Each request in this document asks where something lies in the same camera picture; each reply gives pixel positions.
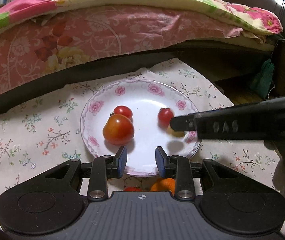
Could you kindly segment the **green bag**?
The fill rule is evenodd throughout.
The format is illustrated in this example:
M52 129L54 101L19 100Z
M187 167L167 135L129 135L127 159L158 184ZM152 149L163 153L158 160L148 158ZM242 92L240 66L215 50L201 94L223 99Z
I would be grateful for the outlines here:
M270 85L273 79L274 64L271 59L265 61L260 70L255 75L253 82L251 83L251 90L255 92L262 99L265 99L268 95Z

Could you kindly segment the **large rough orange mandarin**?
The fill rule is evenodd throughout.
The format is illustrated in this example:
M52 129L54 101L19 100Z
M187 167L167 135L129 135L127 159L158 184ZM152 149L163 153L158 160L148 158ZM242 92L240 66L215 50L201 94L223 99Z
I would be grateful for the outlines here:
M151 192L164 192L168 191L172 195L175 192L175 180L172 178L159 178L150 188Z

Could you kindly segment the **oval cherry tomato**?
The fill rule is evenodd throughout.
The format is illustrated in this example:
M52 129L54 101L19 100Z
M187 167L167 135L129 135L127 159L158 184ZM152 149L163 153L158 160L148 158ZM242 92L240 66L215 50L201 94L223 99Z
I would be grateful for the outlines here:
M142 192L142 189L136 186L130 186L130 187L126 187L124 188L125 192Z

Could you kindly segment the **tan longan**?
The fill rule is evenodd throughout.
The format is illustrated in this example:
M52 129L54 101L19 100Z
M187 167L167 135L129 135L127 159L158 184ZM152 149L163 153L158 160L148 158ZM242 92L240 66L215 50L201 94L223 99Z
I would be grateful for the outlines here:
M176 132L174 131L171 126L168 126L166 133L177 138L181 138L185 136L185 132Z

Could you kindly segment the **pink floral bed sheet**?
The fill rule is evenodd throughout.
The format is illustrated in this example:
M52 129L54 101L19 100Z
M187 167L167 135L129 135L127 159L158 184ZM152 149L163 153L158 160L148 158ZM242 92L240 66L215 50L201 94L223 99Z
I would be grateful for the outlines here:
M82 63L241 32L198 12L130 5L28 20L0 34L0 95Z

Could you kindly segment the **large red tomato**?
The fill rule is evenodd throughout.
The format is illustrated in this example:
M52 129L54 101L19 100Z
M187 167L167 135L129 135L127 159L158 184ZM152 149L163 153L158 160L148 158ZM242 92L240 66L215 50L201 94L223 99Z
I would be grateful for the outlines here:
M108 118L102 134L113 145L126 145L134 138L134 126L129 118L114 114Z

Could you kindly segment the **cherry tomato with stem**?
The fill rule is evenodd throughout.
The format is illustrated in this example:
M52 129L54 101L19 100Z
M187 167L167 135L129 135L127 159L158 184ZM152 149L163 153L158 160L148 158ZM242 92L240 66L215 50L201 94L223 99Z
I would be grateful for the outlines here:
M161 108L158 112L158 123L161 127L167 127L174 113L170 108Z

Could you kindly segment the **white floral plate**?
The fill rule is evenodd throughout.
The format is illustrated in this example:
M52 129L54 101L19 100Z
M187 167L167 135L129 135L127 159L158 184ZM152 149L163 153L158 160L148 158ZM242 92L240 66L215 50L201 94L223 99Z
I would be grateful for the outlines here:
M103 127L117 106L132 113L134 137L127 144L125 174L153 177L158 174L155 148L161 146L167 155L191 159L200 147L195 132L182 137L169 134L158 124L161 108L170 108L175 116L197 112L193 102L178 90L151 80L127 80L112 83L95 93L85 104L80 117L80 132L89 153L94 157L114 155L118 146L103 137Z

